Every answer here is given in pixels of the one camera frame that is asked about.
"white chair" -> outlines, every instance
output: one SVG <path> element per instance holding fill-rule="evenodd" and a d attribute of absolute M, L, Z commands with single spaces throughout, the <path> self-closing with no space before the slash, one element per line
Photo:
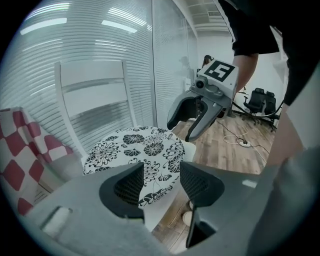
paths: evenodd
<path fill-rule="evenodd" d="M 82 155 L 82 162 L 87 153 L 72 127 L 71 117 L 105 105 L 127 101 L 132 126 L 137 126 L 125 61 L 57 62 L 54 64 L 54 80 L 61 115 Z"/>

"glass wall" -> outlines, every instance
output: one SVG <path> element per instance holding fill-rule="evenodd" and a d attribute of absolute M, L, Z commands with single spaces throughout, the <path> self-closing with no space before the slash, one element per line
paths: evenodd
<path fill-rule="evenodd" d="M 137 124 L 166 128 L 185 78 L 195 77 L 196 48 L 196 37 L 172 0 L 44 0 L 26 17 L 1 62 L 0 109 L 23 107 L 77 150 L 57 101 L 55 63 L 126 61 Z M 126 102 L 70 121 L 87 152 L 107 134 L 133 125 Z"/>
<path fill-rule="evenodd" d="M 153 64 L 157 125 L 167 116 L 188 78 L 188 35 L 185 17 L 172 0 L 153 0 Z"/>
<path fill-rule="evenodd" d="M 54 63 L 78 60 L 125 60 L 137 124 L 154 124 L 151 0 L 41 2 L 2 61 L 0 109 L 25 108 L 47 132 L 74 148 L 57 103 Z M 107 134 L 132 126 L 126 102 L 82 113 L 71 123 L 86 151 Z"/>

